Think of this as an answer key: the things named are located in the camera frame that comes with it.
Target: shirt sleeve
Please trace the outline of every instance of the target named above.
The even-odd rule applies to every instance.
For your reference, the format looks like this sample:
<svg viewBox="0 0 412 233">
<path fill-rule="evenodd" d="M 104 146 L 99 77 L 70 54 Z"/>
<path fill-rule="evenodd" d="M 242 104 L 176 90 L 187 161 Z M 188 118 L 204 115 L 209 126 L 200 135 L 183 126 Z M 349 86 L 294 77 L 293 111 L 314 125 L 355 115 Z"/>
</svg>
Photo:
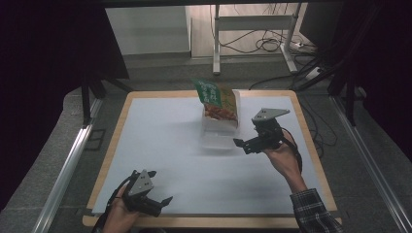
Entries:
<svg viewBox="0 0 412 233">
<path fill-rule="evenodd" d="M 342 225 L 326 210 L 315 188 L 292 194 L 291 200 L 301 232 L 343 232 Z"/>
</svg>

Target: black device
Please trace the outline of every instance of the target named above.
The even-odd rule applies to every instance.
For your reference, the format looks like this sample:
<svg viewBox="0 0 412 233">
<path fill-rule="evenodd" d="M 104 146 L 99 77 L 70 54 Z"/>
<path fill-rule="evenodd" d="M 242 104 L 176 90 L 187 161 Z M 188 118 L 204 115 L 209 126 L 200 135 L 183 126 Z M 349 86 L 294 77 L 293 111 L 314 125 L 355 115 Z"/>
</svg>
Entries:
<svg viewBox="0 0 412 233">
<path fill-rule="evenodd" d="M 150 216 L 159 216 L 161 209 L 168 206 L 173 197 L 156 202 L 150 199 L 147 194 L 154 188 L 151 178 L 156 174 L 155 171 L 142 173 L 133 171 L 130 181 L 124 190 L 123 202 L 129 211 L 145 213 Z"/>
<path fill-rule="evenodd" d="M 243 148 L 246 154 L 253 152 L 260 153 L 265 149 L 275 150 L 285 143 L 296 155 L 299 170 L 302 172 L 302 157 L 297 146 L 285 138 L 283 130 L 288 130 L 282 128 L 276 120 L 276 117 L 288 114 L 289 112 L 290 110 L 282 109 L 261 109 L 255 117 L 252 118 L 257 137 L 246 142 L 241 139 L 233 139 L 233 142 L 236 147 Z"/>
<path fill-rule="evenodd" d="M 102 229 L 106 223 L 107 216 L 111 210 L 112 203 L 117 196 L 119 190 L 128 182 L 127 186 L 124 189 L 121 199 L 124 202 L 124 205 L 130 212 L 139 212 L 144 213 L 149 216 L 159 216 L 161 209 L 165 206 L 168 206 L 173 197 L 166 198 L 161 202 L 156 202 L 155 200 L 150 199 L 147 194 L 154 188 L 151 178 L 154 177 L 156 171 L 148 172 L 143 170 L 141 173 L 138 173 L 136 170 L 132 172 L 130 177 L 126 178 L 119 187 L 113 192 L 109 201 L 107 202 L 105 213 L 100 216 L 94 225 L 91 233 L 102 232 Z"/>
</svg>

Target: metal rail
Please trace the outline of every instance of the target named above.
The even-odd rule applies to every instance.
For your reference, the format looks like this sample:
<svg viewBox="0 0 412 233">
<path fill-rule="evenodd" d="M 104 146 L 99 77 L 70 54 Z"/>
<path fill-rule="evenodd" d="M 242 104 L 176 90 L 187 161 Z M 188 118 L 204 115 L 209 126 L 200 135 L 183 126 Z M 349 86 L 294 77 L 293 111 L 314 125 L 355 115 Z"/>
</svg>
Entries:
<svg viewBox="0 0 412 233">
<path fill-rule="evenodd" d="M 345 107 L 338 97 L 330 97 L 337 113 L 339 114 L 340 119 L 343 122 L 346 130 L 349 133 L 349 136 L 357 146 L 358 151 L 360 152 L 360 158 L 363 161 L 363 164 L 366 167 L 367 172 L 369 173 L 371 179 L 375 183 L 379 193 L 384 199 L 385 204 L 387 205 L 391 215 L 393 216 L 399 231 L 402 233 L 412 232 L 412 224 L 408 217 L 408 214 L 405 212 L 402 204 L 399 202 L 396 194 L 392 190 L 391 186 L 388 184 L 378 165 L 373 159 L 372 154 L 364 143 L 361 134 L 358 132 L 357 127 L 352 126 L 351 122 L 346 118 Z"/>
<path fill-rule="evenodd" d="M 43 207 L 42 212 L 40 212 L 39 218 L 33 228 L 33 233 L 48 232 L 52 225 L 55 213 L 57 212 L 58 206 L 66 192 L 67 186 L 72 179 L 73 173 L 79 162 L 80 156 L 82 155 L 83 149 L 86 145 L 87 138 L 90 135 L 91 129 L 95 122 L 95 117 L 100 110 L 103 101 L 100 99 L 95 99 L 91 106 L 91 121 L 90 124 L 79 131 L 79 134 L 70 149 L 69 155 L 61 168 L 60 174 L 57 177 L 56 182 L 49 194 L 48 200 Z"/>
</svg>

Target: snack bag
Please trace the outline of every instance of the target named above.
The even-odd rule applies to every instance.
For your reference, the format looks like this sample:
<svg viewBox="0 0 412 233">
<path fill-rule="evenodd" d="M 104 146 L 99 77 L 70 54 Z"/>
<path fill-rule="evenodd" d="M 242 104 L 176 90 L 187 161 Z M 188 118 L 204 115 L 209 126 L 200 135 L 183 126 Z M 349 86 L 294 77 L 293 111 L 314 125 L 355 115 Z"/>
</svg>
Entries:
<svg viewBox="0 0 412 233">
<path fill-rule="evenodd" d="M 204 105 L 204 115 L 215 120 L 229 120 L 238 126 L 236 96 L 233 90 L 206 80 L 192 80 L 200 102 Z"/>
</svg>

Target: hand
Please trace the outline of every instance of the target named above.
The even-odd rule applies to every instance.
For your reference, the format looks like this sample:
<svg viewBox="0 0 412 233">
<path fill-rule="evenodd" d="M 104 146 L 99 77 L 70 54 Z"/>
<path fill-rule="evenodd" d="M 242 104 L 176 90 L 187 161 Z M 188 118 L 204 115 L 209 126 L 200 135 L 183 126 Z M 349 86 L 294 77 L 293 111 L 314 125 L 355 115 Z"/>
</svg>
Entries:
<svg viewBox="0 0 412 233">
<path fill-rule="evenodd" d="M 284 136 L 291 143 L 295 144 L 292 135 L 283 130 Z M 300 175 L 299 166 L 297 164 L 296 155 L 287 144 L 282 144 L 275 150 L 263 150 L 272 163 L 273 167 L 285 177 L 291 188 L 292 193 L 306 190 L 306 184 Z"/>
<path fill-rule="evenodd" d="M 138 212 L 130 212 L 124 205 L 121 196 L 123 195 L 125 186 L 123 186 L 113 203 L 112 208 L 107 216 L 106 223 L 103 227 L 103 233 L 125 233 L 133 226 L 139 216 Z"/>
</svg>

